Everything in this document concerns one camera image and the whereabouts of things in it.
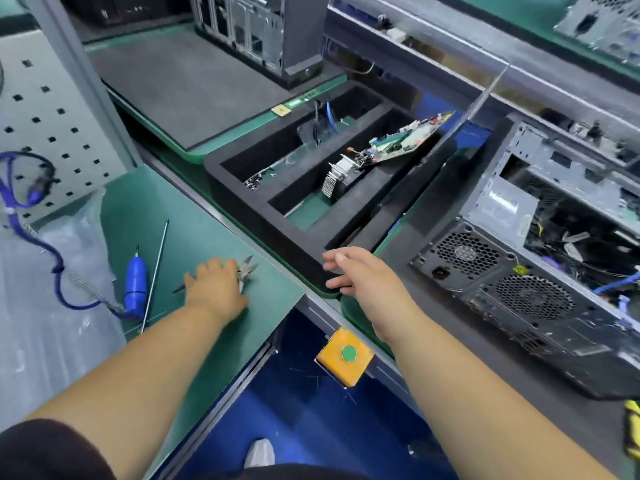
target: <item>person's left hand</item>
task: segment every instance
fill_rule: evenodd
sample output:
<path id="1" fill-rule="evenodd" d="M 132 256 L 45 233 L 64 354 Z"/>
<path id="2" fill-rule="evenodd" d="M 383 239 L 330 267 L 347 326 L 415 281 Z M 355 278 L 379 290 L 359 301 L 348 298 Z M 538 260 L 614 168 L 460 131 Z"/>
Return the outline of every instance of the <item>person's left hand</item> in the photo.
<path id="1" fill-rule="evenodd" d="M 235 259 L 227 259 L 224 266 L 217 258 L 199 264 L 195 278 L 184 275 L 184 305 L 203 309 L 220 320 L 222 327 L 227 326 L 249 303 L 249 298 L 240 294 L 237 270 Z"/>

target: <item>hand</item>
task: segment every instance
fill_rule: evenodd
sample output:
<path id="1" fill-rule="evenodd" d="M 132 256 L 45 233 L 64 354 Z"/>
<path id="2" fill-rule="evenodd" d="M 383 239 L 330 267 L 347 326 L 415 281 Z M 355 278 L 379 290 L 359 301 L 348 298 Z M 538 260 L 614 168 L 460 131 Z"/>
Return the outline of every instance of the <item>hand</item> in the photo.
<path id="1" fill-rule="evenodd" d="M 362 248 L 341 248 L 323 254 L 324 269 L 340 268 L 344 274 L 326 282 L 355 296 L 378 338 L 389 345 L 411 333 L 416 317 L 423 316 L 400 278 L 382 259 Z"/>
<path id="2" fill-rule="evenodd" d="M 195 278 L 189 273 L 184 275 L 184 305 L 203 309 L 226 327 L 249 303 L 249 298 L 240 294 L 237 270 L 234 259 L 227 259 L 224 266 L 216 258 L 199 264 Z"/>

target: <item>clear plastic bag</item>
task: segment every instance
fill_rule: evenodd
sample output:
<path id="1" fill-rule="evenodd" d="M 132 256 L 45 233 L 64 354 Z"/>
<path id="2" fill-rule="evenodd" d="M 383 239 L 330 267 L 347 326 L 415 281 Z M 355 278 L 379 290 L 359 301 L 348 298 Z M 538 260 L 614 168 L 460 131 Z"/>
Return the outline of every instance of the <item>clear plastic bag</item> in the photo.
<path id="1" fill-rule="evenodd" d="M 40 237 L 60 251 L 65 266 L 114 300 L 100 208 L 104 190 L 73 217 L 45 225 Z M 126 343 L 107 307 L 74 311 L 54 294 L 54 260 L 13 231 L 0 232 L 0 431 L 22 420 Z M 68 302 L 92 298 L 66 275 Z"/>

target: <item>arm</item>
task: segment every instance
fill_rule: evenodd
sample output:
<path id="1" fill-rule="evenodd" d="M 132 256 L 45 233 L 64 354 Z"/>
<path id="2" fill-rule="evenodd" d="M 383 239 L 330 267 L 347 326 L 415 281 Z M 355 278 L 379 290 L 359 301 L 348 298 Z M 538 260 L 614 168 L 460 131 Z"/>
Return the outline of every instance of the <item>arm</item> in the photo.
<path id="1" fill-rule="evenodd" d="M 186 274 L 185 306 L 150 327 L 28 419 L 65 423 L 92 443 L 119 479 L 138 479 L 156 457 L 191 381 L 247 305 L 237 265 L 217 259 Z"/>
<path id="2" fill-rule="evenodd" d="M 422 313 L 384 262 L 359 248 L 324 257 L 325 269 L 344 272 L 327 286 L 358 298 L 460 478 L 614 478 Z"/>

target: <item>green button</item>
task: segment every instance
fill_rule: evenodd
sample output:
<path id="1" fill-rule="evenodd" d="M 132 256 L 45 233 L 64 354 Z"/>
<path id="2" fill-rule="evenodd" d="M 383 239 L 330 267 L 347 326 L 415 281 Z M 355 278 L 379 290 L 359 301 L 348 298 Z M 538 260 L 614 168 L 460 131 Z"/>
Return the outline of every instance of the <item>green button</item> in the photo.
<path id="1" fill-rule="evenodd" d="M 347 345 L 346 347 L 343 347 L 342 358 L 345 359 L 347 362 L 353 362 L 354 360 L 356 360 L 358 358 L 358 351 L 356 350 L 356 347 L 352 345 Z"/>

